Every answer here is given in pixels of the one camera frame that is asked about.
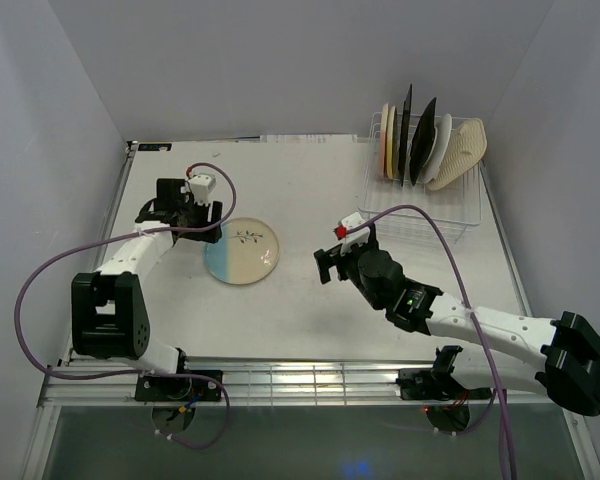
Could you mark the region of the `orange woven square plate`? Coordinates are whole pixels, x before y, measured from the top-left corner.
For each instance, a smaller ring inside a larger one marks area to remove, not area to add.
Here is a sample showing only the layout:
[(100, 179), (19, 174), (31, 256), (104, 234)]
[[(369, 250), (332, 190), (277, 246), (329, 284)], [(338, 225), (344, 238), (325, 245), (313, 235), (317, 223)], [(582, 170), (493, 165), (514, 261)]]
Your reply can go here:
[(441, 190), (474, 168), (487, 150), (484, 123), (471, 118), (451, 132), (447, 150), (435, 178), (425, 185), (431, 191)]

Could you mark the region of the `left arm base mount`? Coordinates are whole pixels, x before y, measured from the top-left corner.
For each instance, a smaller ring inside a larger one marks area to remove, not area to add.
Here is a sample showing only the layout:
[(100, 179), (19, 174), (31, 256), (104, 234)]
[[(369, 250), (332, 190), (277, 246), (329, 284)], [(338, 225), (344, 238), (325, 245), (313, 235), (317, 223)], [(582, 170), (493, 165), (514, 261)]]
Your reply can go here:
[(182, 402), (194, 398), (203, 402), (219, 402), (222, 393), (210, 380), (142, 377), (136, 384), (134, 400), (138, 402)]

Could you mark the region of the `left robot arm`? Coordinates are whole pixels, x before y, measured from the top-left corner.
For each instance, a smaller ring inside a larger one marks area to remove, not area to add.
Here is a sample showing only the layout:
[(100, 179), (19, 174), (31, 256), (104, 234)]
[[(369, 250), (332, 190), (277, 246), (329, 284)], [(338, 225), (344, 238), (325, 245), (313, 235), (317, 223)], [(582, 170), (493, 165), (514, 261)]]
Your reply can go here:
[(215, 184), (209, 173), (158, 179), (155, 197), (135, 219), (138, 235), (96, 271), (79, 273), (71, 283), (74, 351), (159, 373), (158, 388), (174, 400), (190, 392), (192, 376), (181, 368), (180, 349), (152, 338), (142, 282), (179, 238), (210, 244), (221, 239), (222, 203), (210, 199)]

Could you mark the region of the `green rimmed white plate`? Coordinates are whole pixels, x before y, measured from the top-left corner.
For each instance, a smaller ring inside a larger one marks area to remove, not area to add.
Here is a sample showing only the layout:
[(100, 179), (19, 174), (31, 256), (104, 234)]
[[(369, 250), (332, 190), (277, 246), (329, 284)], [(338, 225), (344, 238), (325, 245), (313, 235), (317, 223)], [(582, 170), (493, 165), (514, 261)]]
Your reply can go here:
[(420, 180), (424, 184), (434, 180), (439, 173), (449, 144), (452, 125), (453, 120), (449, 113), (444, 114), (435, 124), (435, 139), (433, 146), (420, 175)]

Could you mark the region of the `cream floral square plate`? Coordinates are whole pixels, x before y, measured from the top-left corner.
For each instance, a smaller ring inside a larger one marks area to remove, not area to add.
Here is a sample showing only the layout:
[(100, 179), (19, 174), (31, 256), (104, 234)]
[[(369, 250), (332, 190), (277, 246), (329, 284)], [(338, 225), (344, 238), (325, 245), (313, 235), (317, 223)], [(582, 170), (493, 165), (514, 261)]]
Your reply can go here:
[(405, 173), (406, 173), (406, 163), (407, 163), (407, 153), (408, 153), (408, 135), (409, 135), (409, 124), (410, 124), (410, 114), (411, 114), (411, 105), (412, 105), (412, 92), (413, 92), (413, 85), (410, 84), (407, 95), (403, 102), (403, 111), (402, 111), (401, 126), (400, 126), (400, 140), (399, 140), (399, 150), (398, 150), (398, 178), (399, 178), (401, 187), (404, 186)]

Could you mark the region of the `pink cream round plate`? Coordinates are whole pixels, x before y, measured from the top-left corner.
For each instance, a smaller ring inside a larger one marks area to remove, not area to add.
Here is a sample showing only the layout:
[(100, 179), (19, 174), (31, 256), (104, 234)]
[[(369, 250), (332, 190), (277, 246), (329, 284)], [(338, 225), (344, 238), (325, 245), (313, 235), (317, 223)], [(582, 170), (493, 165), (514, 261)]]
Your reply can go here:
[(379, 162), (379, 175), (382, 179), (387, 177), (386, 172), (386, 150), (387, 150), (387, 125), (389, 116), (389, 104), (385, 103), (381, 110), (381, 122), (379, 131), (379, 151), (378, 151), (378, 162)]

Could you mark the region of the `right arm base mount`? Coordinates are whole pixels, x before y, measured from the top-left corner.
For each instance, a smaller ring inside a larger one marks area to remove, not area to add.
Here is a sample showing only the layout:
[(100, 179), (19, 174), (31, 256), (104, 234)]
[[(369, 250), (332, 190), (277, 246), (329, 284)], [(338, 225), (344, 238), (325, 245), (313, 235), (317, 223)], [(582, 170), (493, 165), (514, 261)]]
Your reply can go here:
[(395, 383), (400, 388), (402, 400), (486, 400), (492, 395), (489, 387), (466, 388), (452, 377), (455, 362), (463, 348), (444, 346), (436, 350), (436, 358), (428, 369), (410, 371), (400, 369)]

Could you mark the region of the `black floral square plate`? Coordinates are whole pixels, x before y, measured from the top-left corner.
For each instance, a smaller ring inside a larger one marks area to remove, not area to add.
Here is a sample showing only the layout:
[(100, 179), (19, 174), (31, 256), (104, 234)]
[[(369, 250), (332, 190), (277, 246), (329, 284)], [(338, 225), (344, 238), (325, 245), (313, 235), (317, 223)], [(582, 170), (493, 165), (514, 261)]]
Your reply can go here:
[(435, 110), (437, 98), (434, 97), (420, 116), (412, 139), (409, 163), (409, 180), (414, 186), (426, 163), (435, 140)]

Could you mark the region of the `blue cream round plate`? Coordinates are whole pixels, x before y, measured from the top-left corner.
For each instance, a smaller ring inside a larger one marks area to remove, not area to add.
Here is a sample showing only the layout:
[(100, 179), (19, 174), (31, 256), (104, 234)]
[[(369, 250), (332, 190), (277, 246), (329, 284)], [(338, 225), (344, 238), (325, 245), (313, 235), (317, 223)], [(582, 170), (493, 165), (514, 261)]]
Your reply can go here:
[(217, 280), (230, 285), (249, 285), (268, 276), (280, 258), (280, 243), (265, 222), (239, 217), (227, 221), (222, 236), (207, 244), (204, 265)]

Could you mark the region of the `yellow cream round plate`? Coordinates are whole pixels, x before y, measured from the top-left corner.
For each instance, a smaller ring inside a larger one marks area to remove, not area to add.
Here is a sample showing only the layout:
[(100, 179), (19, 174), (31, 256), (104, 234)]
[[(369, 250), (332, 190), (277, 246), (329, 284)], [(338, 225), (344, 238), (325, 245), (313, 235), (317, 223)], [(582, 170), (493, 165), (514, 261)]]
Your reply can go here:
[(396, 107), (391, 106), (389, 109), (388, 125), (387, 125), (387, 150), (386, 150), (386, 172), (387, 178), (393, 180), (396, 175), (395, 156), (396, 156)]

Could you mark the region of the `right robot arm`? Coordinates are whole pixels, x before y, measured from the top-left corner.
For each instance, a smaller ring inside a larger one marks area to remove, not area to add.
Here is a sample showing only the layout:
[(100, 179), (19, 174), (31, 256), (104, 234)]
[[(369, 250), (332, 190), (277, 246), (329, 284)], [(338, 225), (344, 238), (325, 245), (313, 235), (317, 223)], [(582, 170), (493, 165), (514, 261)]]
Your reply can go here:
[(431, 386), (439, 399), (454, 397), (462, 390), (494, 387), (497, 373), (505, 389), (545, 394), (583, 416), (600, 414), (600, 336), (585, 317), (565, 311), (558, 319), (533, 318), (466, 307), (439, 288), (406, 277), (375, 240), (319, 249), (314, 259), (322, 283), (335, 270), (395, 327), (487, 345), (490, 355), (508, 359), (504, 366), (490, 360), (481, 367), (464, 348), (445, 346), (423, 379), (406, 381), (410, 389)]

